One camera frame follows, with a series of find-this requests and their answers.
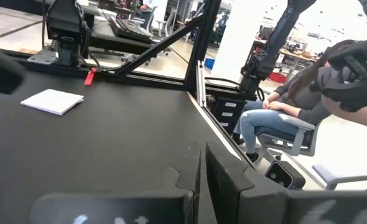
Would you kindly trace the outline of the black drawer unit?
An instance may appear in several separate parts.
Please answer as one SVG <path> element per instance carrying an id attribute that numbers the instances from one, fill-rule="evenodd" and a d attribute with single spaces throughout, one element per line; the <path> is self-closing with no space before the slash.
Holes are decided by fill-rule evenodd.
<path id="1" fill-rule="evenodd" d="M 237 125 L 245 104 L 246 101 L 241 99 L 216 97 L 210 106 L 210 110 L 219 124 L 228 134 L 231 134 Z"/>

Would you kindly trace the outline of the white notepad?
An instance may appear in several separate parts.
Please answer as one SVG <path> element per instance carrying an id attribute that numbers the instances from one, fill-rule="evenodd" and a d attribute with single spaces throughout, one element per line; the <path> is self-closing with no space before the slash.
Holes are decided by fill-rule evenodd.
<path id="1" fill-rule="evenodd" d="M 61 116 L 83 100 L 83 95 L 47 89 L 23 100 L 21 104 Z"/>

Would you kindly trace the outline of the person's forearm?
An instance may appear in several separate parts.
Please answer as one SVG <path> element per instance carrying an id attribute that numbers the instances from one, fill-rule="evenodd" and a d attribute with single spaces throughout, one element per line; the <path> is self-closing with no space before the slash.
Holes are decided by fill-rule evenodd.
<path id="1" fill-rule="evenodd" d="M 367 126 L 367 106 L 356 112 L 347 112 L 340 108 L 339 102 L 335 102 L 327 97 L 322 96 L 322 103 L 331 114 L 347 121 Z"/>

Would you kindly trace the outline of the black diagonal frame brace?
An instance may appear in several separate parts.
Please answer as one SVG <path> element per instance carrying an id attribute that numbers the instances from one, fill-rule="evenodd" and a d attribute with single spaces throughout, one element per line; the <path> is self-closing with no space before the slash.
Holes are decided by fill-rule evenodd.
<path id="1" fill-rule="evenodd" d="M 160 53 L 161 51 L 169 47 L 171 44 L 181 39 L 183 36 L 188 34 L 190 31 L 193 31 L 196 27 L 199 27 L 202 24 L 204 17 L 205 15 L 201 14 L 193 18 L 183 27 L 179 28 L 178 30 L 173 32 L 168 37 L 164 38 L 159 43 L 153 45 L 151 48 L 149 48 L 148 50 L 140 54 L 134 60 L 127 62 L 120 67 L 110 68 L 106 70 L 106 72 L 113 72 L 117 76 L 122 76 L 122 77 L 126 76 L 127 74 L 135 70 L 137 67 L 147 62 L 150 58 L 157 55 L 158 53 Z"/>

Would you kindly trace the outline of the grey office chair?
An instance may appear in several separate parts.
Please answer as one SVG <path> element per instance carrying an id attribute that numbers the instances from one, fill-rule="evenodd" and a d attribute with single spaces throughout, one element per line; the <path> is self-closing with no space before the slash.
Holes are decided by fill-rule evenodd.
<path id="1" fill-rule="evenodd" d="M 313 165 L 312 169 L 326 183 L 324 190 L 335 190 L 338 184 L 367 181 L 367 174 L 340 174 L 322 164 Z"/>
<path id="2" fill-rule="evenodd" d="M 260 146 L 256 147 L 259 159 L 255 162 L 258 167 L 262 159 L 269 162 L 281 160 L 282 154 L 290 156 L 309 156 L 315 155 L 318 129 L 321 124 L 312 125 L 299 118 L 280 114 L 280 119 L 285 124 L 297 127 L 296 134 L 287 134 L 275 129 L 258 127 L 255 129 Z"/>

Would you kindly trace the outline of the black desk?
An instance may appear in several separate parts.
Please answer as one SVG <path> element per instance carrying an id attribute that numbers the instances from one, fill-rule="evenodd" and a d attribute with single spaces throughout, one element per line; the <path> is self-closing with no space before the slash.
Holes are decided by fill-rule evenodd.
<path id="1" fill-rule="evenodd" d="M 139 26 L 138 23 L 129 19 L 127 20 Z M 150 35 L 148 31 L 146 31 L 143 28 L 141 29 L 145 33 Z M 152 40 L 150 44 L 123 37 L 117 37 L 115 36 L 108 19 L 102 19 L 100 17 L 99 18 L 96 17 L 94 20 L 92 30 L 90 32 L 90 47 L 140 55 L 156 44 L 156 40 L 153 39 L 151 35 L 150 37 Z"/>

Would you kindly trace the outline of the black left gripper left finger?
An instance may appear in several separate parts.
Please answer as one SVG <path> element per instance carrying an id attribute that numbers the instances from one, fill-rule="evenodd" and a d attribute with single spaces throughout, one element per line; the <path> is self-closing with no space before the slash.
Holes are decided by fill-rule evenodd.
<path id="1" fill-rule="evenodd" d="M 51 193 L 38 198 L 30 224 L 198 224 L 201 145 L 169 164 L 157 190 L 115 194 Z"/>

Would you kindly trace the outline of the small black box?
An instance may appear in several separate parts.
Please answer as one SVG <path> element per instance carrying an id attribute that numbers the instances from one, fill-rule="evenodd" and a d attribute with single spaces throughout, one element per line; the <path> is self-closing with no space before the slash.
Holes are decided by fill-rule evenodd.
<path id="1" fill-rule="evenodd" d="M 306 183 L 304 176 L 287 161 L 273 161 L 265 176 L 290 190 L 300 190 Z"/>

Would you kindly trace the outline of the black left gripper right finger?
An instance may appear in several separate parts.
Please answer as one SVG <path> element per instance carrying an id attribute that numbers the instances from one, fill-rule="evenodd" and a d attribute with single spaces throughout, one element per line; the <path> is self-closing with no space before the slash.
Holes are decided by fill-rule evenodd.
<path id="1" fill-rule="evenodd" d="M 289 190 L 215 142 L 206 167 L 218 224 L 367 224 L 367 190 Z"/>

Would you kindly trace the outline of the black frame post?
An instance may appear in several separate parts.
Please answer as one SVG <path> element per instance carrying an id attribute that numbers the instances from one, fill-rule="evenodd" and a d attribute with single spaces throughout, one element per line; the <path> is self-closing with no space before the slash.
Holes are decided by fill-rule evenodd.
<path id="1" fill-rule="evenodd" d="M 196 67 L 199 60 L 203 60 L 208 48 L 211 31 L 222 0 L 205 0 L 203 14 L 197 19 L 201 19 L 198 26 L 196 39 L 193 45 L 192 53 L 187 67 L 184 80 L 184 87 L 189 92 L 196 90 Z"/>

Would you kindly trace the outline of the silver aluminium bracket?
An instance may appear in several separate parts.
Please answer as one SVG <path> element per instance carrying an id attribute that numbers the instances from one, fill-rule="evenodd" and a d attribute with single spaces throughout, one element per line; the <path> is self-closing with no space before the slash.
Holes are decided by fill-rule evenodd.
<path id="1" fill-rule="evenodd" d="M 201 107 L 207 107 L 207 96 L 205 89 L 205 77 L 203 75 L 203 62 L 197 61 L 196 66 L 196 79 L 197 79 L 197 102 Z"/>

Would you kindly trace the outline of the black computer keyboard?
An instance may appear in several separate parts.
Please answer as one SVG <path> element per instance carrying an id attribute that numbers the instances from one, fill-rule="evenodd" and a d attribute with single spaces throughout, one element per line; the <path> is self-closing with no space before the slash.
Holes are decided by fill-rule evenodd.
<path id="1" fill-rule="evenodd" d="M 139 42 L 150 44 L 152 42 L 150 35 L 145 33 L 141 27 L 126 19 L 115 19 L 110 17 L 109 24 L 117 37 L 123 37 Z"/>

